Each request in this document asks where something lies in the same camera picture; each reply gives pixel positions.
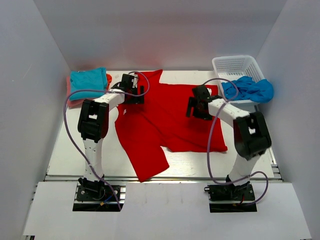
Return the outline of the red t shirt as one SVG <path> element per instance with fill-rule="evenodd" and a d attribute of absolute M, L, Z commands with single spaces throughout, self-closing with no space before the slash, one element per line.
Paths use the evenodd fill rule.
<path fill-rule="evenodd" d="M 140 182 L 169 168 L 162 147 L 171 152 L 205 153 L 212 122 L 186 117 L 194 85 L 161 83 L 163 71 L 138 74 L 144 104 L 120 104 L 115 130 Z M 226 152 L 221 122 L 215 124 L 210 151 Z"/>

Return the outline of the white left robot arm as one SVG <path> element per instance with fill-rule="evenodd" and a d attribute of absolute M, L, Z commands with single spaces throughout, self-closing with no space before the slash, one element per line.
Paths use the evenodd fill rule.
<path fill-rule="evenodd" d="M 120 104 L 143 104 L 145 87 L 138 87 L 137 73 L 123 74 L 121 81 L 108 92 L 94 99 L 85 99 L 81 106 L 77 130 L 84 144 L 85 173 L 78 181 L 94 199 L 105 196 L 102 168 L 102 145 L 109 130 L 110 111 Z"/>

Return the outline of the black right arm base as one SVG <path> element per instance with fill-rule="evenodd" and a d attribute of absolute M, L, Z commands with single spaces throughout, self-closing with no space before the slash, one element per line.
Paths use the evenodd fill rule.
<path fill-rule="evenodd" d="M 257 212 L 253 186 L 250 182 L 234 186 L 212 184 L 204 187 L 208 194 L 210 213 L 254 213 Z"/>

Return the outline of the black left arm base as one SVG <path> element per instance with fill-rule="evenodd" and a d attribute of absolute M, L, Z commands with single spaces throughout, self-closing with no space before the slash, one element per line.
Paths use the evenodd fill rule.
<path fill-rule="evenodd" d="M 74 212 L 120 212 L 125 202 L 125 187 L 108 186 L 103 181 L 78 179 L 72 210 Z"/>

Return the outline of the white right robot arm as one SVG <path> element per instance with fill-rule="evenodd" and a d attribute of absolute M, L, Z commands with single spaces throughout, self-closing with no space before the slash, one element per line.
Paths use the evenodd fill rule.
<path fill-rule="evenodd" d="M 212 181 L 217 185 L 226 186 L 226 195 L 236 200 L 244 193 L 243 185 L 250 181 L 251 176 L 265 173 L 252 172 L 257 161 L 272 145 L 269 130 L 260 111 L 249 112 L 229 103 L 219 95 L 210 95 L 205 85 L 198 85 L 192 89 L 193 96 L 188 100 L 186 116 L 208 119 L 213 118 L 209 130 L 206 147 L 207 168 L 213 179 L 210 166 L 210 147 L 213 130 L 217 120 L 227 123 L 233 129 L 234 148 L 237 152 L 231 172 L 225 182 Z"/>

